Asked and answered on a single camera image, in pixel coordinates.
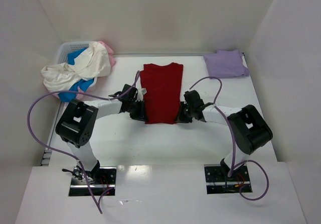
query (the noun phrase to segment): lavender folded cloth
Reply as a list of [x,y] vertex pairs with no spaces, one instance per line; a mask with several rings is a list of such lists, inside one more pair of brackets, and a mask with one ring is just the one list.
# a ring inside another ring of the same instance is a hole
[[249,76],[249,70],[243,65],[239,50],[223,51],[203,55],[209,76],[218,78]]

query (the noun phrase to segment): white table surface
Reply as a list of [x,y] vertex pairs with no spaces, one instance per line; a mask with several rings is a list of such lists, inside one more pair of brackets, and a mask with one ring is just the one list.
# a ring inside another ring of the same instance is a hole
[[[182,94],[207,75],[202,57],[119,57],[108,78],[97,83],[95,94],[107,96],[132,83],[144,63],[184,64]],[[196,86],[204,102],[218,89],[214,80]],[[219,105],[237,107],[259,103],[250,77],[224,79]],[[51,145],[68,151],[53,134]],[[116,196],[104,197],[100,215],[91,197],[68,197],[73,159],[53,153],[49,167],[34,167],[16,224],[38,223],[305,223],[285,163],[277,162],[272,144],[251,157],[270,178],[262,200],[244,200],[238,193],[206,193],[204,164],[217,164],[232,148],[226,126],[194,121],[192,124],[145,125],[128,114],[96,122],[91,145],[102,166],[117,166]],[[254,193],[263,193],[265,178],[248,166]]]
[[[262,163],[270,190],[259,201],[238,193],[206,193],[204,165],[118,166],[115,196],[103,198],[100,214],[88,197],[68,197],[70,174],[58,166],[34,167],[16,224],[64,223],[244,223],[304,224],[305,220],[285,163]],[[249,165],[254,193],[265,178]]]
[[[108,96],[122,90],[125,83],[133,83],[135,73],[143,70],[143,64],[168,65],[171,62],[184,65],[181,90],[181,100],[184,100],[184,92],[197,80],[208,76],[203,57],[118,57],[111,75],[98,79],[93,94]],[[218,105],[244,107],[252,104],[261,112],[250,77],[222,81],[223,89],[217,99]],[[210,79],[195,86],[204,102],[213,101],[218,88],[218,81]],[[90,143],[102,166],[218,164],[232,149],[227,126],[201,121],[193,121],[191,124],[145,125],[144,122],[132,120],[128,113],[97,120]],[[68,146],[55,133],[50,144],[69,151]],[[258,149],[252,158],[276,162],[272,144],[269,142]],[[50,160],[50,165],[74,163],[72,158],[55,152]]]

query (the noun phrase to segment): white wall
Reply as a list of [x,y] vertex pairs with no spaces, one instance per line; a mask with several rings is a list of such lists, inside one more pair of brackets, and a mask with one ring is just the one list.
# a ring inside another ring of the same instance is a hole
[[247,51],[279,160],[308,223],[321,212],[321,0],[274,0]]
[[[37,0],[0,0],[0,222],[14,223],[42,148],[27,130],[33,100],[45,93],[40,70],[60,40]],[[43,101],[33,126],[46,141],[58,102]]]
[[117,53],[245,51],[272,0],[40,0],[63,41]]

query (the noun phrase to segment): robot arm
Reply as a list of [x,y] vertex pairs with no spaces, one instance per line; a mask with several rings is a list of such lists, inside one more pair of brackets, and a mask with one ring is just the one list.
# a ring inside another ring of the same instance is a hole
[[[181,122],[187,123],[193,117],[203,122],[215,122],[223,125],[227,125],[227,121],[229,122],[236,142],[235,165],[247,160],[249,155],[264,146],[273,137],[271,129],[252,105],[231,108],[215,106],[212,103],[204,104],[195,90],[185,92],[184,97],[186,105],[184,109],[180,110],[178,116],[178,120]],[[233,151],[221,161],[221,166],[226,172],[231,169],[232,158]]]
[[[129,87],[126,84],[121,92],[112,97],[124,93]],[[81,160],[89,177],[95,176],[99,170],[99,161],[94,156],[89,144],[96,119],[129,112],[132,119],[146,121],[143,94],[144,89],[132,88],[128,94],[117,100],[81,102],[74,99],[68,104],[56,126],[56,133],[61,136],[63,141],[67,142],[73,154]],[[227,125],[226,119],[228,120],[236,141],[235,165],[248,159],[256,149],[272,139],[271,129],[252,105],[243,108],[230,108],[218,107],[213,103],[204,104],[195,90],[185,92],[184,98],[185,102],[181,102],[176,118],[177,123],[191,123],[195,118],[203,122]],[[233,152],[221,161],[221,166],[226,171],[231,168],[232,158]]]
[[[129,88],[130,86],[126,84],[122,91],[111,97],[121,95]],[[67,143],[73,155],[82,162],[88,177],[93,181],[99,179],[100,167],[89,143],[95,121],[108,115],[123,112],[129,112],[132,119],[147,120],[142,101],[144,93],[145,89],[132,88],[126,95],[115,100],[82,102],[73,99],[63,112],[57,123],[56,133]]]

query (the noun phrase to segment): white plastic basket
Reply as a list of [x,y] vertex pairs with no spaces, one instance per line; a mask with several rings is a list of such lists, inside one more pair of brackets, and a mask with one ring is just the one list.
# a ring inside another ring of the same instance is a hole
[[[59,49],[54,57],[53,64],[60,64],[63,62],[68,63],[68,54],[69,53],[78,51],[78,50],[83,49],[85,47],[88,47],[90,42],[91,41],[63,43],[59,47]],[[88,87],[87,92],[91,92],[96,89],[96,82],[97,82],[97,77],[94,78],[94,82]],[[83,95],[77,94],[76,97],[77,97],[77,99],[81,99],[83,97]]]

